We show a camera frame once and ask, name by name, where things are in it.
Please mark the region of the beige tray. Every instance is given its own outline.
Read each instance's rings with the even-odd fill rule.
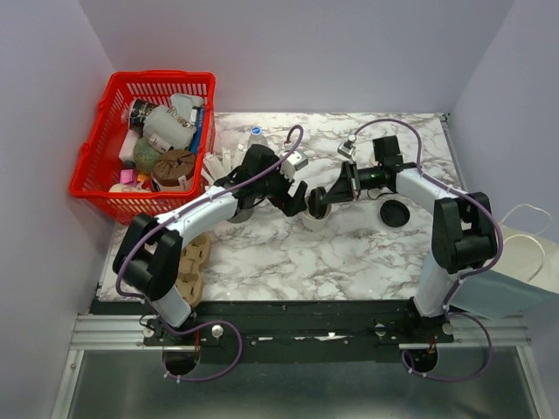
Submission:
[[[210,236],[202,233],[188,243],[181,254],[176,287],[191,307],[196,307],[202,299],[204,278],[200,271],[208,264],[210,253]]]

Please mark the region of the white wall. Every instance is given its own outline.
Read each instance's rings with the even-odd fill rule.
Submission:
[[[112,66],[74,0],[0,15],[0,416],[49,417],[109,222],[67,196]]]
[[[559,242],[559,2],[517,0],[452,111],[450,131],[470,190],[502,216],[518,203],[551,212]],[[533,212],[517,227],[539,230]]]
[[[214,72],[220,111],[448,112],[513,0],[80,0],[117,70]]]

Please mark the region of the green object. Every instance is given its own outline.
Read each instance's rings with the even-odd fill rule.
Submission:
[[[154,168],[155,161],[161,153],[151,147],[148,140],[141,137],[134,146],[134,162],[136,168],[145,173],[151,173]]]

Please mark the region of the white marble surface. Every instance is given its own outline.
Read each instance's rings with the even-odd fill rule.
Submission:
[[[307,130],[301,149],[309,164],[297,173],[309,190],[337,178],[341,139],[362,123],[392,117],[412,124],[424,141],[427,172],[459,186],[437,115],[372,113],[221,113],[216,117],[217,151],[222,145],[248,140],[249,130],[261,126],[275,151],[293,124]],[[417,143],[405,127],[383,123],[366,128],[357,140],[357,161],[369,166],[371,140],[397,134],[406,161],[415,161]],[[213,248],[204,270],[205,300],[406,299],[415,293],[421,264],[429,250],[431,215],[407,199],[411,220],[402,229],[386,227],[378,217],[384,199],[335,205],[327,227],[312,233],[298,216],[286,218],[269,203],[256,208],[243,224],[223,222],[210,233]],[[110,266],[125,229],[115,231],[100,280],[101,300],[122,300]]]

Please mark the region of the red basket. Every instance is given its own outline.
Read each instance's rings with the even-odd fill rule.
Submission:
[[[151,216],[173,210],[200,196],[202,160],[213,150],[215,122],[213,92],[216,79],[209,72],[154,70],[148,72],[116,72],[108,82],[97,105],[97,117],[89,139],[81,146],[79,159],[70,182],[70,194],[85,198],[120,223],[128,224],[141,212]],[[122,163],[118,158],[128,123],[121,120],[125,108],[134,99],[170,106],[173,93],[204,97],[205,117],[198,149],[192,188],[187,192],[109,193],[119,182]]]

